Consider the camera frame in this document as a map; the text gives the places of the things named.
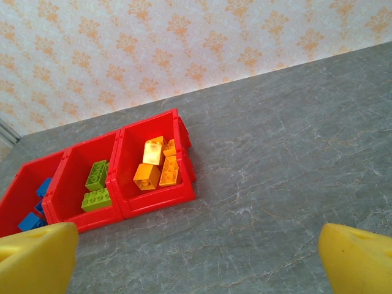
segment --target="gray countertop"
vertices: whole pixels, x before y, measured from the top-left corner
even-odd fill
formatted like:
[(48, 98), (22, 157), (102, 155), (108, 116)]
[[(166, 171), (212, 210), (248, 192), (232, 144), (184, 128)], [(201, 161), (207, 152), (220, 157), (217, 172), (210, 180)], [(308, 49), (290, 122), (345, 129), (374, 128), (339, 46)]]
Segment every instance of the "gray countertop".
[(178, 108), (198, 199), (80, 235), (69, 293), (331, 293), (335, 222), (392, 235), (392, 43), (22, 138), (20, 165)]

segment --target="orange floral pattern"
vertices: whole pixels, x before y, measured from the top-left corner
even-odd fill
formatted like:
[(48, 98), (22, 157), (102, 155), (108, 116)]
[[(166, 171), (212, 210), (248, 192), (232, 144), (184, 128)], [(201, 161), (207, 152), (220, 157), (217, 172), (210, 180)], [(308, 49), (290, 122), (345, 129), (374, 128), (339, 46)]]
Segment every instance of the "orange floral pattern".
[(248, 39), (245, 19), (249, 16), (247, 12), (250, 3), (253, 3), (253, 0), (228, 0), (228, 6), (226, 7), (226, 11), (231, 11), (235, 19), (239, 21), (242, 30), (241, 35), (245, 41)]
[(169, 26), (167, 27), (167, 31), (172, 31), (175, 35), (177, 35), (177, 39), (181, 40), (183, 43), (186, 55), (188, 57), (192, 57), (188, 42), (186, 40), (186, 37), (188, 36), (188, 26), (191, 24), (190, 20), (188, 20), (186, 17), (179, 16), (177, 13), (174, 13), (171, 21), (168, 23)]
[(0, 117), (21, 135), (392, 41), (386, 0), (0, 0), (0, 11)]
[(262, 28), (267, 29), (274, 38), (276, 46), (282, 45), (281, 35), (284, 34), (284, 23), (287, 23), (288, 21), (289, 19), (285, 17), (283, 13), (279, 14), (276, 10), (273, 10), (269, 19), (265, 20), (265, 24), (262, 26)]
[(313, 29), (308, 29), (301, 40), (297, 43), (297, 46), (301, 46), (308, 55), (308, 60), (314, 60), (314, 51), (316, 50), (319, 42), (324, 39), (324, 36), (320, 32), (315, 32)]
[(167, 76), (169, 77), (169, 81), (172, 86), (176, 84), (175, 79), (173, 78), (173, 74), (170, 71), (171, 65), (170, 65), (170, 59), (173, 57), (172, 54), (170, 54), (167, 51), (163, 51), (161, 49), (157, 49), (155, 51), (155, 54), (153, 55), (153, 63), (157, 64), (159, 67), (164, 69), (166, 72)]
[(135, 64), (135, 67), (141, 72), (141, 64), (137, 59), (135, 47), (136, 43), (138, 42), (137, 39), (132, 38), (131, 35), (126, 35), (125, 33), (120, 33), (120, 37), (117, 40), (117, 49), (122, 49), (128, 56), (132, 57), (132, 60)]
[(356, 0), (335, 0), (331, 5), (331, 9), (336, 9), (337, 14), (342, 19), (342, 39), (347, 37), (347, 26), (349, 25), (349, 15), (355, 6)]
[(99, 42), (100, 36), (98, 35), (98, 27), (99, 23), (96, 23), (94, 20), (89, 20), (86, 17), (80, 18), (79, 24), (79, 34), (85, 34), (89, 37), (98, 47), (100, 52), (103, 54), (105, 58), (108, 58), (107, 52), (103, 50), (102, 44)]
[(371, 20), (368, 21), (365, 26), (370, 27), (370, 29), (374, 32), (375, 41), (377, 44), (381, 43), (382, 34), (387, 32), (387, 28), (389, 27), (392, 21), (392, 10), (389, 10), (385, 6), (383, 6), (378, 12), (377, 15), (371, 17)]
[(255, 75), (255, 66), (259, 60), (260, 57), (263, 56), (261, 52), (259, 52), (257, 49), (252, 49), (251, 47), (246, 47), (245, 52), (240, 54), (241, 57), (238, 58), (238, 62), (243, 63), (251, 72), (251, 75)]
[(217, 34), (215, 31), (209, 33), (208, 38), (205, 39), (206, 42), (203, 44), (204, 47), (208, 47), (217, 57), (219, 61), (219, 67), (224, 72), (225, 64), (222, 58), (224, 42), (227, 41), (227, 37), (223, 34)]
[(196, 81), (199, 89), (203, 89), (203, 77), (204, 73), (207, 71), (203, 66), (198, 66), (195, 63), (192, 63), (190, 67), (186, 70), (186, 77), (190, 77), (193, 81)]
[(151, 2), (146, 0), (133, 0), (131, 4), (129, 4), (128, 14), (135, 15), (140, 23), (143, 23), (146, 26), (146, 30), (149, 32), (149, 36), (153, 42), (156, 41), (155, 34), (152, 32), (153, 29), (149, 25), (149, 21), (151, 17), (148, 14), (148, 9), (152, 6)]
[(148, 94), (150, 94), (154, 100), (157, 100), (156, 89), (159, 83), (152, 78), (143, 77), (143, 80), (140, 83), (139, 89), (145, 90)]
[(106, 104), (108, 107), (111, 108), (111, 110), (117, 111), (118, 109), (116, 108), (115, 105), (115, 99), (116, 99), (116, 95), (112, 94), (111, 92), (101, 90), (98, 101), (101, 101), (104, 104)]

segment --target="yellow lego brick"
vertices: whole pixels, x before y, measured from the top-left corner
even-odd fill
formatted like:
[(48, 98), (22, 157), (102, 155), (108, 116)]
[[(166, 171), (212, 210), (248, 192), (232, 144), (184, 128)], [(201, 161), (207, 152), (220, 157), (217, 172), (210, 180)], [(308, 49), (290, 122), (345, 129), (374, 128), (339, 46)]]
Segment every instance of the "yellow lego brick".
[(153, 164), (139, 164), (134, 182), (140, 190), (154, 190), (157, 188), (160, 171)]
[(64, 294), (78, 238), (70, 222), (0, 238), (0, 293)]
[(143, 154), (143, 163), (162, 165), (165, 158), (162, 151), (163, 151), (163, 147), (161, 144), (146, 143), (145, 151)]
[(392, 238), (326, 224), (318, 251), (335, 294), (392, 293)]
[(166, 157), (159, 185), (161, 187), (177, 185), (180, 182), (177, 156)]
[(167, 143), (167, 145), (164, 149), (164, 155), (165, 155), (165, 157), (176, 155), (176, 145), (174, 144), (174, 139), (171, 139)]
[(162, 145), (162, 150), (165, 149), (166, 144), (167, 144), (164, 136), (153, 138), (151, 140), (146, 141), (146, 143), (160, 144), (160, 145)]

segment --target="red plastic bin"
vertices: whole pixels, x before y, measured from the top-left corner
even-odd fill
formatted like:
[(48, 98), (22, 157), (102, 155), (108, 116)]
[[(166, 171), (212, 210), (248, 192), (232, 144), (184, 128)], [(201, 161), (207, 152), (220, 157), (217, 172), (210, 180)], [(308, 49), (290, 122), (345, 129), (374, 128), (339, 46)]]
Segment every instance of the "red plastic bin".
[[(168, 141), (175, 139), (182, 182), (142, 191), (134, 183), (133, 177), (142, 162), (145, 141), (162, 135)], [(177, 109), (123, 127), (116, 140), (118, 150), (108, 172), (107, 186), (115, 193), (126, 219), (195, 199), (192, 182), (196, 177), (187, 153), (191, 143)]]
[(86, 180), (93, 163), (101, 160), (110, 162), (112, 169), (116, 153), (116, 136), (120, 130), (107, 133), (89, 141), (70, 147), (64, 153), (58, 172), (52, 180), (42, 203), (49, 224), (73, 222), (80, 233), (124, 220), (117, 204), (114, 191), (108, 185), (112, 205), (90, 212), (84, 212), (81, 203), (85, 193)]
[(30, 212), (45, 219), (44, 215), (34, 209), (42, 200), (36, 195), (36, 190), (47, 178), (56, 176), (63, 154), (60, 151), (21, 166), (0, 201), (0, 237), (20, 233), (18, 224)]

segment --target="floral patterned wallpaper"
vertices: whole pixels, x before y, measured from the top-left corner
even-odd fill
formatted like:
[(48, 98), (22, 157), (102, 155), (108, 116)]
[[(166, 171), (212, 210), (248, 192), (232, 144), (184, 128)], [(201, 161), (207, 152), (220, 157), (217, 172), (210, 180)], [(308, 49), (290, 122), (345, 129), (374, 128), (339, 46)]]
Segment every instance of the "floral patterned wallpaper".
[(0, 117), (26, 135), (392, 40), (390, 0), (0, 0)]

